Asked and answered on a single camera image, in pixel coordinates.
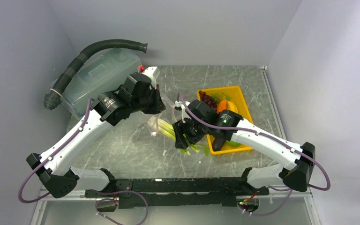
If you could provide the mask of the clear pink zip top bag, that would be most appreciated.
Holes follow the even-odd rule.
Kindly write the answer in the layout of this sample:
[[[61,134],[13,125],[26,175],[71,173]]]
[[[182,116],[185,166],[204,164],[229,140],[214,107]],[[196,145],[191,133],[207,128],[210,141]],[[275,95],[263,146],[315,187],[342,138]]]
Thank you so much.
[[[173,124],[181,120],[181,110],[174,109],[175,101],[178,98],[178,93],[162,93],[160,94],[161,99],[164,103],[165,110],[159,114],[145,114],[143,124],[147,128],[151,136],[157,136],[158,131],[158,120],[162,119],[169,124]]]

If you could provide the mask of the green white celery stalk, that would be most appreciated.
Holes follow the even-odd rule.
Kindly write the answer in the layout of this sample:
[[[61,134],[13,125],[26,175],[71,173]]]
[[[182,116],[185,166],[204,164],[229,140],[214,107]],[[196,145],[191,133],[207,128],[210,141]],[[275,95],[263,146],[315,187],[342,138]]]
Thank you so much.
[[[175,141],[175,132],[173,129],[172,124],[169,124],[163,119],[152,117],[149,119],[147,123],[148,127],[151,129],[151,135],[156,136],[157,134],[161,134],[169,139]],[[209,155],[209,148],[208,146],[199,145],[199,144],[191,144],[189,147],[185,149],[180,149],[182,154],[190,155],[189,149],[193,150],[194,152],[198,153],[203,150],[205,155]]]

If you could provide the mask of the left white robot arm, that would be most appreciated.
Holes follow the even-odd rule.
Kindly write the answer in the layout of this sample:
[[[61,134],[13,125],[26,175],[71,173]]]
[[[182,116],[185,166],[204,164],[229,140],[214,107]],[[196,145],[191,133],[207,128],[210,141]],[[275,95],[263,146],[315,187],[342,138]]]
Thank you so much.
[[[117,181],[107,169],[79,169],[72,162],[89,144],[132,113],[155,115],[164,110],[155,76],[147,71],[130,74],[118,89],[90,99],[85,115],[70,132],[47,151],[30,154],[26,161],[54,198],[73,190],[94,190],[112,196]]]

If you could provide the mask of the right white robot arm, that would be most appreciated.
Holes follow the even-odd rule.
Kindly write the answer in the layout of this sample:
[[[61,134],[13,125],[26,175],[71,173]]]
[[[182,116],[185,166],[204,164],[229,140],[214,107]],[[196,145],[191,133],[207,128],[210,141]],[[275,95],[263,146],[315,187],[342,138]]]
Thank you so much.
[[[231,110],[216,113],[200,100],[191,103],[175,101],[174,108],[181,111],[182,116],[173,124],[177,149],[185,149],[205,135],[211,135],[216,139],[246,145],[276,161],[273,166],[244,170],[239,183],[244,194],[250,195],[259,188],[274,185],[285,185],[299,192],[307,190],[314,168],[314,163],[309,161],[315,156],[314,145],[288,142]]]

